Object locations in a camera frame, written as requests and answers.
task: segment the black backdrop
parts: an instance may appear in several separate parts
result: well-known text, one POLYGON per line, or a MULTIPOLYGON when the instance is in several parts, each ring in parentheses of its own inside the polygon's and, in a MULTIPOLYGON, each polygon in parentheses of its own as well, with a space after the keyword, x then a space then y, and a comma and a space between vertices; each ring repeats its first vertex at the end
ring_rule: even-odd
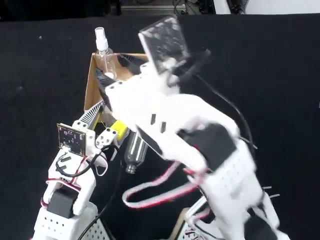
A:
MULTIPOLYGON (((48 167, 58 151, 56 123, 72 124, 83 112, 94 28, 106 28, 115 52, 142 53, 137 33, 158 17, 110 17, 0 24, 0 232, 28 239, 45 190, 48 167)), ((318 148, 320 133, 320 15, 185 16, 180 19, 192 51, 210 49, 201 75, 242 110, 251 127, 257 176, 270 193, 281 230, 293 240, 318 239, 318 148)), ((184 91, 239 118, 196 80, 184 91)), ((97 180, 99 209, 114 190, 119 161, 97 180)), ((199 193, 150 209, 131 210, 122 192, 154 179, 168 166, 149 151, 135 175, 124 174, 103 217, 117 239, 168 237, 183 207, 199 193)), ((186 181, 172 179, 143 196, 186 181)))

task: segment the yellow servo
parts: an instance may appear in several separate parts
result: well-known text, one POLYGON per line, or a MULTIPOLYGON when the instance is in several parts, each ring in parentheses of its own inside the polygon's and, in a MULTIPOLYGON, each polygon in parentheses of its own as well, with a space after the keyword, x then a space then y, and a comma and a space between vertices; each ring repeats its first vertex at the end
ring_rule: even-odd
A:
POLYGON ((115 123, 110 128, 117 132, 116 139, 118 141, 122 140, 127 132, 127 126, 120 120, 115 121, 115 123))

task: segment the white spray nozzle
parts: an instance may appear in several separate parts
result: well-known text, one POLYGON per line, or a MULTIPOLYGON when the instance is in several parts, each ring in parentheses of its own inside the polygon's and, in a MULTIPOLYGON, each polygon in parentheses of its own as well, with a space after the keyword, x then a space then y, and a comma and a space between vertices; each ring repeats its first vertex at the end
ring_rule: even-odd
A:
POLYGON ((95 30, 95 44, 96 48, 100 51, 107 50, 108 40, 106 38, 105 29, 103 27, 97 27, 95 30))

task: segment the cardboard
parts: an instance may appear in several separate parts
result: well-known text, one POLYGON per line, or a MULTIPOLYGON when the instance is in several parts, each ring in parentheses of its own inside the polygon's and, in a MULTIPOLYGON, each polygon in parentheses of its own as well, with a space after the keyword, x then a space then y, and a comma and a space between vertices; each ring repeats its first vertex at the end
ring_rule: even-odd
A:
MULTIPOLYGON (((147 56, 141 53, 115 53, 113 56, 113 61, 116 69, 116 75, 118 80, 126 81, 132 77, 130 71, 120 65, 117 55, 119 54, 128 54, 137 57, 143 57, 147 60, 147 56)), ((96 80, 96 67, 101 68, 101 62, 99 62, 99 58, 96 57, 96 54, 93 53, 91 55, 88 79, 86 83, 85 96, 84 96, 84 111, 89 110, 93 105, 102 100, 101 95, 98 89, 98 83, 96 80)))

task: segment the plastic bottle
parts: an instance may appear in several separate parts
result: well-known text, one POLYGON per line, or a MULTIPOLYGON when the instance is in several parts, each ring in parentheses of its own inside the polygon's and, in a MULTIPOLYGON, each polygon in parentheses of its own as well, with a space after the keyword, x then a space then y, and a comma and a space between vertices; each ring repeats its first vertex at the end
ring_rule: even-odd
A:
POLYGON ((103 73, 114 80, 117 79, 117 72, 114 63, 114 52, 108 45, 105 29, 97 27, 95 30, 95 43, 96 43, 96 60, 98 60, 98 67, 101 68, 103 73))
POLYGON ((134 174, 139 165, 141 165, 146 157, 148 145, 143 141, 137 132, 130 132, 128 145, 124 153, 126 162, 125 171, 129 174, 134 174))

